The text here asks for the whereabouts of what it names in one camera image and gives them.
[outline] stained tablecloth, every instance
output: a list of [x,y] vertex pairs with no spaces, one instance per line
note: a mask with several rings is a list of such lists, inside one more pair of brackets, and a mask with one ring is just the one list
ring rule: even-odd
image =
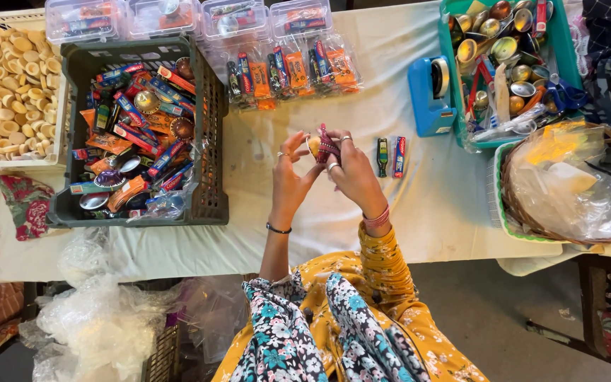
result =
[[[344,128],[376,161],[376,139],[407,138],[405,176],[380,179],[405,260],[435,262],[556,256],[561,245],[511,239],[491,227],[485,193],[488,156],[468,154],[453,134],[419,138],[407,67],[439,54],[438,1],[334,13],[335,28],[356,47],[364,91],[283,104],[276,111],[230,114],[224,120],[223,181],[230,200],[227,226],[111,228],[112,263],[124,281],[258,272],[271,206],[272,167],[279,144],[300,129]],[[295,164],[305,174],[307,158]],[[59,174],[35,175],[56,189]],[[322,174],[293,221],[289,262],[357,249],[359,208]],[[0,193],[0,281],[60,279],[56,259],[73,236],[17,242]]]

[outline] blue floral fabric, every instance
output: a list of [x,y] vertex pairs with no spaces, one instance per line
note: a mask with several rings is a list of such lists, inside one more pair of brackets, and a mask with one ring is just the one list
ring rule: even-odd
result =
[[[230,381],[327,382],[328,376],[299,305],[306,296],[301,274],[271,284],[243,284],[250,301],[254,335]],[[325,293],[343,347],[342,366],[350,381],[429,381],[429,374],[402,329],[383,331],[360,293],[339,273],[327,278]]]

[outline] tape dispenser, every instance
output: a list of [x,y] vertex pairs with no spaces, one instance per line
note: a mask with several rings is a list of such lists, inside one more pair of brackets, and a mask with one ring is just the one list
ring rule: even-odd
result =
[[449,95],[447,57],[419,58],[407,72],[419,137],[450,132],[456,118]]

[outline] teal plastic tray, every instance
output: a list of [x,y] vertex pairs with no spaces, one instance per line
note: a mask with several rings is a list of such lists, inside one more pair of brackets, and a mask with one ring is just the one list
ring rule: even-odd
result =
[[[471,4],[476,1],[472,0],[442,0],[440,3],[440,21],[438,22],[438,36],[440,38],[440,51],[447,57],[449,64],[449,81],[450,97],[452,105],[456,107],[456,119],[454,120],[454,133],[456,134],[456,143],[463,147],[462,138],[466,134],[466,117],[464,115],[464,107],[461,101],[462,91],[459,84],[458,73],[456,70],[456,62],[454,62],[454,50],[452,49],[452,40],[449,38],[449,14],[467,13]],[[491,7],[497,0],[482,0],[480,3]],[[581,84],[581,76],[576,67],[576,54],[574,54],[574,45],[570,28],[565,14],[565,7],[561,0],[553,0],[555,5],[555,13],[551,20],[547,23],[546,33],[548,33],[548,44],[552,45],[555,50],[555,60],[558,66],[558,74],[565,81],[569,82],[575,88],[583,89]],[[501,140],[496,142],[474,142],[472,146],[478,149],[495,148],[504,143],[519,141],[524,137],[511,138],[509,140]]]

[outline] woman's left hand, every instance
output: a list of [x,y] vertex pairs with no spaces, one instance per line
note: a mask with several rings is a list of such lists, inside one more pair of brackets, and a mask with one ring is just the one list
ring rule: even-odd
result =
[[310,155],[308,149],[299,149],[310,134],[300,131],[293,134],[282,145],[277,164],[272,169],[272,212],[268,222],[276,230],[289,230],[296,210],[299,208],[315,179],[324,170],[324,165],[316,164],[304,177],[294,173],[293,163],[304,155]]

